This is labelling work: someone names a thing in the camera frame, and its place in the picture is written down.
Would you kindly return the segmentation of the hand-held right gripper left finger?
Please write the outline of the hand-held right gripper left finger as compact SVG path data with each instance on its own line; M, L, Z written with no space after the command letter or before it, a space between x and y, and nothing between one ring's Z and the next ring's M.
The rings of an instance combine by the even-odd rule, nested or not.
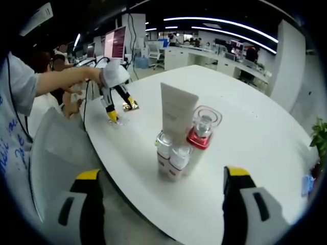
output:
M80 173L45 210L44 233L50 244L104 244L100 170Z

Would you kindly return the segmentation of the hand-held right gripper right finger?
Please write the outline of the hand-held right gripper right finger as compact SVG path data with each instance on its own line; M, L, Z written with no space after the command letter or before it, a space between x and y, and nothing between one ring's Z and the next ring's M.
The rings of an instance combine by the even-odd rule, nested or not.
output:
M282 206L250 173L224 167L223 244L274 244L289 229Z

